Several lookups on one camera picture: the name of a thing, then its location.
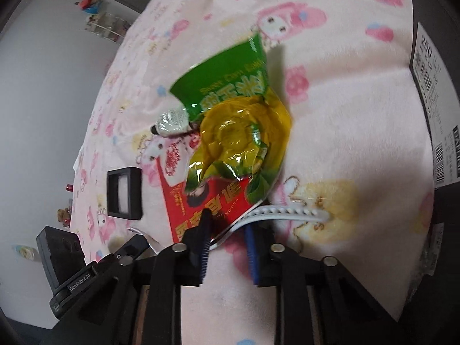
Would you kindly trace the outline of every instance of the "plastic wrapper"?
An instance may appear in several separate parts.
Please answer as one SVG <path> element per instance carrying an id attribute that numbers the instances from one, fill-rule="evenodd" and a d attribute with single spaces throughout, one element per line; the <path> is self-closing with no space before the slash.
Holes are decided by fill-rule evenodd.
<path id="1" fill-rule="evenodd" d="M 201 143 L 190 159 L 186 192 L 209 177 L 250 176 L 249 203 L 266 197 L 276 180 L 291 118 L 268 84 L 259 34 L 194 66 L 172 87 Z"/>

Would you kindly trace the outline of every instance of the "white label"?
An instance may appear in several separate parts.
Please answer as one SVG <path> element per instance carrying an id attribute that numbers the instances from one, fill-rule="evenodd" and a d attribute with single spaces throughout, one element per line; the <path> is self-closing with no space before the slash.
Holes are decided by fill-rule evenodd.
<path id="1" fill-rule="evenodd" d="M 430 242 L 430 252 L 429 252 L 429 265 L 427 269 L 427 274 L 429 276 L 434 275 L 434 270 L 436 269 L 436 264 L 438 263 L 439 252 L 441 251 L 442 243 L 442 234 L 444 233 L 444 223 L 437 223 L 433 225 L 432 228 L 432 237 Z"/>
<path id="2" fill-rule="evenodd" d="M 412 67 L 430 123 L 435 187 L 456 183 L 460 181 L 460 102 L 444 62 L 420 22 Z"/>

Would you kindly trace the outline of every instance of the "small bottle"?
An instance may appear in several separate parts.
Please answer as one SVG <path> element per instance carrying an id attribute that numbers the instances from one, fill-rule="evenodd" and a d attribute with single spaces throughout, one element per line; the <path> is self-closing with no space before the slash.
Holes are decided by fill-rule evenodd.
<path id="1" fill-rule="evenodd" d="M 192 130 L 189 114 L 185 108 L 171 109 L 162 113 L 157 123 L 151 128 L 154 135 L 162 137 L 181 135 Z"/>

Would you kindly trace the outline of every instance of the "black picture frame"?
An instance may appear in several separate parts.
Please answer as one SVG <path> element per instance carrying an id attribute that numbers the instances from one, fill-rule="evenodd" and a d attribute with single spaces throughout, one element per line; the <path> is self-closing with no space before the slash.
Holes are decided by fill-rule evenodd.
<path id="1" fill-rule="evenodd" d="M 128 182 L 128 212 L 120 212 L 118 182 L 126 176 Z M 125 167 L 107 172 L 107 214 L 115 218 L 139 220 L 142 218 L 142 170 Z"/>

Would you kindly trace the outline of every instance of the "bed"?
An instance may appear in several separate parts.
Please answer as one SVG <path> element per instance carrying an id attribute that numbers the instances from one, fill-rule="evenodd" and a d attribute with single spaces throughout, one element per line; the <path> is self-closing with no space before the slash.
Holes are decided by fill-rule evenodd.
<path id="1" fill-rule="evenodd" d="M 409 71 L 411 0 L 152 0 L 130 28 L 97 96 L 80 151 L 70 230 L 87 262 L 135 226 L 173 235 L 156 160 L 158 115 L 180 105 L 171 85 L 191 66 L 257 28 L 273 44 L 269 80 L 293 119 L 269 200 L 302 200 L 333 215 L 324 227 L 276 224 L 302 255 L 334 255 L 399 318 L 430 225 L 432 148 Z M 107 171 L 143 170 L 143 217 L 107 215 Z M 201 288 L 183 289 L 185 344 L 271 344 L 275 294 L 248 275 L 242 235 L 211 252 Z M 196 328 L 206 323 L 207 331 Z"/>

